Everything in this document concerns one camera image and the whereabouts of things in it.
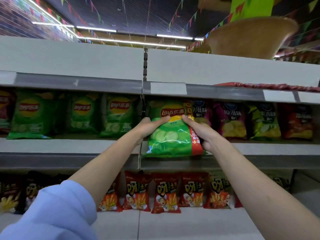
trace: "yellow-green chip bag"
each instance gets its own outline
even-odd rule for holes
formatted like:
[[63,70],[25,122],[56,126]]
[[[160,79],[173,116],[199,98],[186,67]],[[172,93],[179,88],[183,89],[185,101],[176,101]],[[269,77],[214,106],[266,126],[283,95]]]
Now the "yellow-green chip bag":
[[53,92],[18,90],[7,139],[51,139],[56,108]]
[[71,114],[67,128],[71,133],[96,134],[99,130],[100,95],[98,93],[74,93],[71,96]]
[[101,100],[103,129],[100,137],[119,138],[133,128],[136,97],[104,94]]
[[148,137],[146,157],[185,157],[206,154],[197,134],[182,120],[182,115],[187,115],[194,120],[191,101],[152,100],[149,105],[151,121],[168,115],[171,119]]
[[281,137],[276,109],[272,103],[246,103],[246,106],[253,126],[250,139],[272,141]]

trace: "forearm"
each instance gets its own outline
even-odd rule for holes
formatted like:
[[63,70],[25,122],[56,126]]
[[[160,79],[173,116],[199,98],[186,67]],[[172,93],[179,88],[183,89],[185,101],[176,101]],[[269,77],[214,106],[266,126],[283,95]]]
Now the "forearm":
[[81,184],[92,196],[96,206],[110,188],[128,157],[136,147],[139,136],[132,130],[108,149],[73,174],[69,180]]
[[211,152],[265,239],[320,236],[319,218],[257,169],[231,143],[216,138]]

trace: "fluorescent light strip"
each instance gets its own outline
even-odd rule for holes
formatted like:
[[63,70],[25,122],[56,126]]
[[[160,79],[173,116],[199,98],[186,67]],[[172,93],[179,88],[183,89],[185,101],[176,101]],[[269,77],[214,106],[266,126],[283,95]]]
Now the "fluorescent light strip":
[[49,23],[41,23],[41,22],[32,22],[33,24],[38,25],[47,25],[47,26],[57,26],[57,27],[67,27],[67,28],[74,28],[73,25],[70,24],[49,24]]
[[87,40],[98,40],[98,41],[105,41],[105,42],[117,42],[117,43],[126,43],[126,44],[141,44],[141,45],[171,47],[171,48],[180,48],[180,49],[186,48],[185,46],[181,46],[181,45],[145,43],[145,42],[137,42],[137,41],[131,41],[131,40],[112,40],[112,39],[99,39],[99,38],[79,37],[79,36],[77,38],[78,39],[87,39]]
[[116,30],[113,29],[106,29],[106,28],[94,28],[94,27],[84,27],[84,26],[77,26],[76,28],[79,29],[89,29],[89,30],[96,30],[96,31],[104,31],[104,32],[113,32],[116,33]]
[[[41,6],[39,6],[37,3],[35,3],[33,0],[28,0],[29,2],[31,2],[32,4],[34,4],[36,7],[38,7],[42,12],[44,12],[47,16],[49,16],[51,19],[53,19],[54,21],[56,21],[58,24],[62,24],[58,19],[56,19],[54,16],[52,16],[50,13],[48,13],[46,10],[44,10]],[[77,35],[71,31],[70,29],[66,28],[67,32],[70,32],[71,34],[73,34],[75,37],[77,37]]]
[[182,39],[182,40],[193,40],[192,37],[184,37],[184,36],[174,36],[174,35],[165,35],[165,34],[157,34],[158,37],[164,38],[173,38],[173,39]]

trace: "purple chip bag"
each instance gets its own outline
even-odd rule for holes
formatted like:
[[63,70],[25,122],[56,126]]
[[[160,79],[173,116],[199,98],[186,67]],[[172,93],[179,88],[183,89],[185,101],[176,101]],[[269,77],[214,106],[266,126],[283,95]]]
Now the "purple chip bag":
[[211,127],[212,108],[209,101],[197,99],[193,104],[194,120],[198,123],[206,123]]
[[241,103],[214,103],[218,133],[225,138],[247,137],[245,114]]

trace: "hand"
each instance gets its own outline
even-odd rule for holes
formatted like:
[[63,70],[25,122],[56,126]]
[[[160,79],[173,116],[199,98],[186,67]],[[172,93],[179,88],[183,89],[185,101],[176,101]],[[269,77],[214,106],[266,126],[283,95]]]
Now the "hand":
[[144,117],[140,123],[132,129],[139,137],[138,145],[142,142],[143,138],[151,135],[160,125],[167,123],[169,120],[170,116],[166,116],[151,122],[149,117]]
[[212,145],[215,139],[224,139],[218,132],[216,132],[206,123],[199,124],[185,115],[182,115],[182,119],[186,124],[194,129],[195,133],[197,133],[199,137],[204,140],[204,142],[202,143],[202,148],[206,151],[212,152]]

